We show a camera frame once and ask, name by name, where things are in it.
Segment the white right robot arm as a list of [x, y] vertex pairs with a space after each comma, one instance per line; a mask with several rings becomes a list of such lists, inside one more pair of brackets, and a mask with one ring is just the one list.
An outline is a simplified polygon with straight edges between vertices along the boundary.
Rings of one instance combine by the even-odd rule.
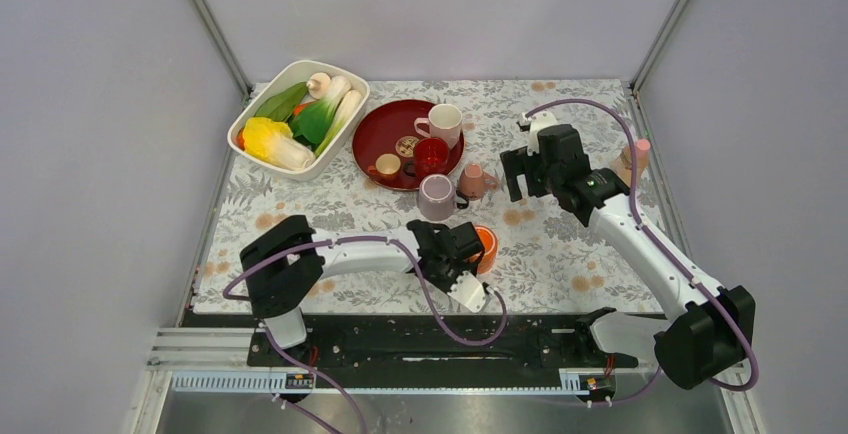
[[573, 340], [575, 356], [597, 366], [611, 354], [657, 364], [690, 390], [737, 364], [752, 362], [756, 303], [742, 286], [727, 289], [698, 269], [638, 208], [609, 168], [594, 169], [579, 133], [545, 127], [527, 146], [500, 155], [512, 201], [553, 196], [628, 263], [663, 310], [662, 319], [611, 308], [591, 313]]

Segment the orange mug black handle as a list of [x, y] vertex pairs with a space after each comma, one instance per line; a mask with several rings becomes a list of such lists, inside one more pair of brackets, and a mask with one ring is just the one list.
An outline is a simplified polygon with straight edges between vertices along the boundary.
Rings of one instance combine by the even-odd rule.
[[475, 230], [484, 247], [482, 259], [478, 264], [477, 273], [484, 274], [490, 271], [495, 264], [499, 246], [498, 238], [488, 227], [476, 225]]

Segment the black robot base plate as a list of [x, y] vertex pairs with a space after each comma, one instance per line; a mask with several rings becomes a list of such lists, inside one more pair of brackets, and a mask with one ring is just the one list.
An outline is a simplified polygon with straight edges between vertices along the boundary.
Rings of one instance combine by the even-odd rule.
[[491, 344], [465, 346], [430, 315], [307, 314], [296, 360], [352, 391], [562, 390], [567, 374], [651, 377], [645, 361], [590, 343], [586, 314], [512, 314]]

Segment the red glossy mug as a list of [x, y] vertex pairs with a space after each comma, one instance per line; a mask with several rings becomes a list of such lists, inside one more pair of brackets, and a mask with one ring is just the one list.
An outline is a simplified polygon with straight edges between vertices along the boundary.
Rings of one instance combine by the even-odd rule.
[[403, 165], [402, 172], [419, 179], [433, 174], [443, 174], [447, 168], [449, 155], [450, 148], [442, 139], [423, 139], [416, 144], [412, 160]]

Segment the lilac mug black handle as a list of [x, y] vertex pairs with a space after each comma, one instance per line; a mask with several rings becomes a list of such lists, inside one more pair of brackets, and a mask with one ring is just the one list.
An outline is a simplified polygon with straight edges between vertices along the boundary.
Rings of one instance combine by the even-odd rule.
[[445, 221], [455, 211], [468, 208], [469, 204], [469, 199], [457, 191], [446, 175], [429, 175], [419, 185], [417, 207], [421, 215], [429, 221]]

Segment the round red lacquer tray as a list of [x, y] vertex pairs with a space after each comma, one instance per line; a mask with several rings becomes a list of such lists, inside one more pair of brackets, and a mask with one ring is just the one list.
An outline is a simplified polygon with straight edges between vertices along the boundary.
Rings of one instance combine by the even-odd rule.
[[376, 161], [383, 154], [397, 156], [402, 164], [412, 160], [415, 145], [423, 139], [413, 121], [426, 118], [435, 104], [426, 100], [392, 101], [367, 114], [353, 134], [352, 152], [359, 169], [376, 184], [395, 191], [415, 191], [420, 180], [399, 172], [394, 179], [380, 178]]

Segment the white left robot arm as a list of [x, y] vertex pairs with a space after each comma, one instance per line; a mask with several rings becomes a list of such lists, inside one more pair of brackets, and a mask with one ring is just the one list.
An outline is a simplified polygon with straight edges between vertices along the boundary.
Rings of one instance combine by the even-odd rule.
[[242, 273], [223, 296], [236, 299], [233, 290], [244, 283], [243, 298], [269, 329], [272, 352], [285, 364], [296, 365], [309, 355], [311, 342], [300, 304], [320, 280], [364, 272], [410, 273], [479, 312], [488, 297], [477, 278], [484, 253], [469, 222], [450, 228], [412, 220], [386, 231], [333, 233], [294, 215], [240, 251]]

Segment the small orange cup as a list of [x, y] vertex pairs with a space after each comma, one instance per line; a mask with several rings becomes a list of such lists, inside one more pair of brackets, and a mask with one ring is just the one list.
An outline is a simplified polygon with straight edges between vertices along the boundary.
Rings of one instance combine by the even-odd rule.
[[366, 168], [366, 174], [374, 182], [392, 185], [398, 180], [401, 168], [402, 162], [397, 155], [385, 153]]

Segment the pale pink white mug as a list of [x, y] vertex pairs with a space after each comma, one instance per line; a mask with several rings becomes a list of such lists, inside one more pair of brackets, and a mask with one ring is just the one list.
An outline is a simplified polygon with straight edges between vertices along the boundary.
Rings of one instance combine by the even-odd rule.
[[429, 110], [426, 117], [417, 118], [413, 122], [413, 128], [417, 134], [441, 139], [449, 149], [453, 149], [459, 143], [462, 124], [463, 114], [458, 107], [452, 104], [437, 104]]

